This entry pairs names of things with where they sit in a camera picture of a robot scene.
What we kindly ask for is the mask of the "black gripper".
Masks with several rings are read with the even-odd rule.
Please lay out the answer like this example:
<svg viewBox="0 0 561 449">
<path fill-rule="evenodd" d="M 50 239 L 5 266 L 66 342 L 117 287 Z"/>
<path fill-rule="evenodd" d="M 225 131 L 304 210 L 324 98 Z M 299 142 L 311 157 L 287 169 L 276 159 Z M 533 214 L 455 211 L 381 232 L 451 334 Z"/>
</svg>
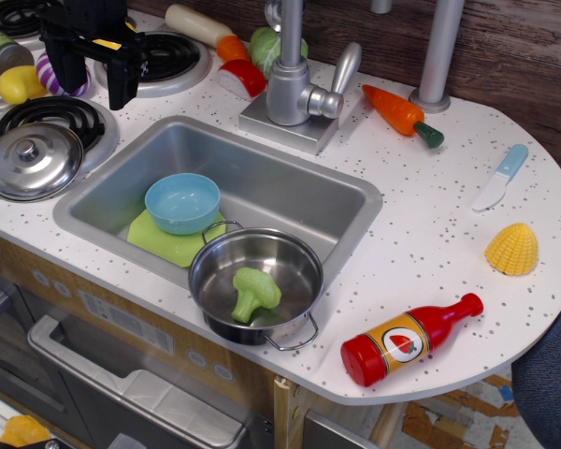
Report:
<svg viewBox="0 0 561 449">
<path fill-rule="evenodd" d="M 125 1 L 59 1 L 36 10 L 40 39 L 62 89 L 87 81 L 85 57 L 107 63 L 108 101 L 120 110 L 137 96 L 145 72 L 144 37 L 126 24 Z"/>
</svg>

